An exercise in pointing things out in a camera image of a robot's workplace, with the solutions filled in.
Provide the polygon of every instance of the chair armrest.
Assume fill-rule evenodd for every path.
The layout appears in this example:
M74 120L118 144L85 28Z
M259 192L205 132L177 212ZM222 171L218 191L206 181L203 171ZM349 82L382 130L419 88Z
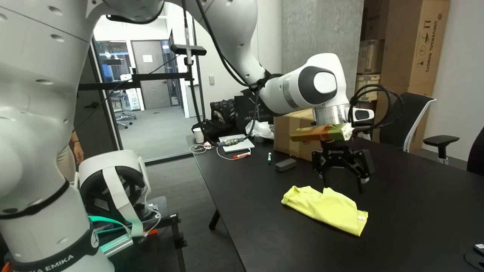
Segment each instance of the chair armrest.
M423 139L424 144L435 147L446 147L449 144L458 141L460 138L449 135L437 135Z

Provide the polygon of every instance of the cardboard box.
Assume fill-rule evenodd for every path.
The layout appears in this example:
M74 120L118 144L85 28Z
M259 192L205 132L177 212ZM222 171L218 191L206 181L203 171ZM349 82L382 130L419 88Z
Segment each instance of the cardboard box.
M363 22L365 30L362 40L385 39L389 3L389 0L366 0L364 2L366 18Z
M401 85L386 85L387 89L394 91L397 94L402 94L404 92L412 92L417 94L423 94L426 96L432 96L432 92L434 90L434 83L425 83L420 85L412 85L412 86L401 86ZM377 110L375 112L375 122L379 122L384 116L387 111L388 101L386 95L382 92L378 93L378 103L377 103ZM412 141L410 144L410 151L419 150L422 148L423 144L423 137L425 134L425 126L427 125L427 116L428 111L424 114L420 123L413 134ZM380 130L375 129L373 130L373 137L372 139L375 142L379 142L380 139Z
M355 92L365 85L379 84L379 83L380 83L380 75L356 76ZM368 91L374 88L375 87L369 87L369 88L366 88L365 91ZM377 99L378 99L378 93L375 91L375 92L370 92L365 94L359 99L359 101L371 102Z
M382 85L435 82L448 11L448 0L390 0Z
M314 121L313 110L305 109L274 118L274 150L287 153L291 156L312 161L311 153L321 150L319 141L293 142L290 134L296 129L310 127Z
M369 40L360 42L358 52L357 74L379 74L383 62L384 40Z

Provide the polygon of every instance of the white cup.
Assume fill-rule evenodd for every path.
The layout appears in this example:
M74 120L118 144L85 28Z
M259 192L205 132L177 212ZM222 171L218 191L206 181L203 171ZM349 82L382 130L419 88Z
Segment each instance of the white cup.
M203 133L202 129L197 127L193 129L193 133L195 133L195 141L197 144L203 144Z

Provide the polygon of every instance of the yellow cloth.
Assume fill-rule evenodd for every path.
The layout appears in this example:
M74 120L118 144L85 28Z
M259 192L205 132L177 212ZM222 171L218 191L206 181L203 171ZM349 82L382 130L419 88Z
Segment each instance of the yellow cloth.
M331 188L324 188L321 193L311 186L293 186L281 203L356 236L361 235L368 219L368 213L359 211L353 200Z

